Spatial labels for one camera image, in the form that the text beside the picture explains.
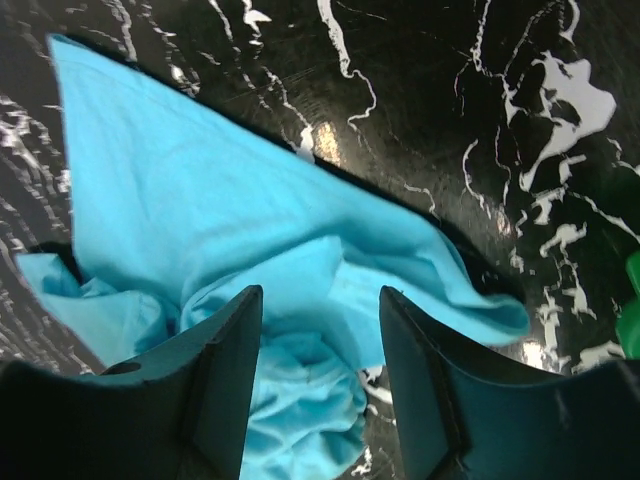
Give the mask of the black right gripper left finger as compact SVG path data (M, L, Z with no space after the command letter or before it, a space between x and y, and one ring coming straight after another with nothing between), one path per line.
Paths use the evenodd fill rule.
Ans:
M263 291L99 375L1 365L5 479L235 479L260 345Z

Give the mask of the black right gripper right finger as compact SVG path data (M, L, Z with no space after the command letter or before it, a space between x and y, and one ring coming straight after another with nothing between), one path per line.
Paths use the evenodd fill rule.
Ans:
M635 479L639 364L573 376L503 356L380 293L380 324L409 479Z

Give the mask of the light blue t shirt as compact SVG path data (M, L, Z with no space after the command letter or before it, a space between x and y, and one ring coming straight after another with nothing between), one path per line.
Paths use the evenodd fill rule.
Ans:
M367 397L358 374L385 362L383 287L485 345L528 332L524 305L479 292L423 217L69 37L48 44L79 270L53 253L21 253L17 266L106 366L260 286L242 478L333 479L359 458Z

